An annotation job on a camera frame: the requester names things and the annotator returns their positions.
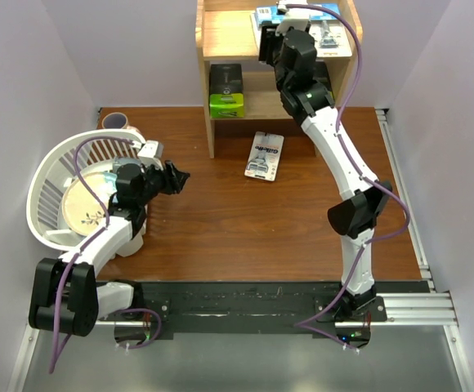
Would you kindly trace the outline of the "white Gillette razor blister pack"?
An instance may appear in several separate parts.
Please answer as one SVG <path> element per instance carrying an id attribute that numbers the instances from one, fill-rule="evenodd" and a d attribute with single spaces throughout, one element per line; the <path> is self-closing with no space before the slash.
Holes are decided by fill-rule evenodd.
<path id="1" fill-rule="evenodd" d="M 244 170 L 246 177 L 273 182 L 279 170 L 284 137 L 258 131 Z"/>

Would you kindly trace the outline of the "blue razor blister pack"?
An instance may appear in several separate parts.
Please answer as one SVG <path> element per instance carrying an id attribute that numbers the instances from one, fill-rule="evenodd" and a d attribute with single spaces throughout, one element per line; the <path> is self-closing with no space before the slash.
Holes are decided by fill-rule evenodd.
<path id="1" fill-rule="evenodd" d="M 277 6 L 257 7 L 250 15 L 254 31 L 261 31 L 263 26 L 277 29 L 279 24 L 279 15 Z"/>
<path id="2" fill-rule="evenodd" d="M 330 14 L 310 10 L 310 23 L 309 34 L 315 40 L 319 59 L 351 56 L 348 31 L 339 20 Z"/>

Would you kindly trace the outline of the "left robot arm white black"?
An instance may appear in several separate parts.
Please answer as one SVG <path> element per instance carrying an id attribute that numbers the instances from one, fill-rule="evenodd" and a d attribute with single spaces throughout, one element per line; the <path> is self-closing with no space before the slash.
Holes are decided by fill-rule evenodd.
<path id="1" fill-rule="evenodd" d="M 160 194 L 179 194 L 190 179 L 171 161 L 163 167 L 124 163 L 110 171 L 114 191 L 100 205 L 97 227 L 57 258 L 43 258 L 34 273 L 29 325 L 69 336 L 87 336 L 96 320 L 118 312 L 140 318 L 145 301 L 138 284 L 100 285 L 98 273 L 129 243 L 137 244 L 147 218 L 146 207 Z"/>

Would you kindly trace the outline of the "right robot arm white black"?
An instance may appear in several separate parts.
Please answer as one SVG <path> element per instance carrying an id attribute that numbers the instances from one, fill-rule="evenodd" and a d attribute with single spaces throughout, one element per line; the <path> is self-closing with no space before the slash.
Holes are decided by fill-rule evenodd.
<path id="1" fill-rule="evenodd" d="M 376 298 L 371 242 L 392 187 L 378 180 L 351 143 L 329 90 L 315 78 L 316 57 L 308 29 L 277 33 L 273 24 L 262 26 L 258 59 L 273 68 L 285 112 L 313 142 L 338 187 L 342 201 L 327 216 L 341 238 L 343 274 L 328 308 L 356 321 Z"/>

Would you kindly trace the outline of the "black green razor box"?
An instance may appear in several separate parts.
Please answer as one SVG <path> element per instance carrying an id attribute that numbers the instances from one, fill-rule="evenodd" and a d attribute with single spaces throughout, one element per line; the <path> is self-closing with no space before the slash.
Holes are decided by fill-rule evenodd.
<path id="1" fill-rule="evenodd" d="M 244 117 L 244 80 L 241 64 L 212 64 L 208 103 L 211 118 Z"/>
<path id="2" fill-rule="evenodd" d="M 329 76 L 329 71 L 327 65 L 323 61 L 317 61 L 315 63 L 315 71 L 314 71 L 315 80 L 323 84 L 329 95 L 329 102 L 331 106 L 335 106 L 335 99 L 333 94 L 333 88 L 331 84 L 331 78 Z"/>

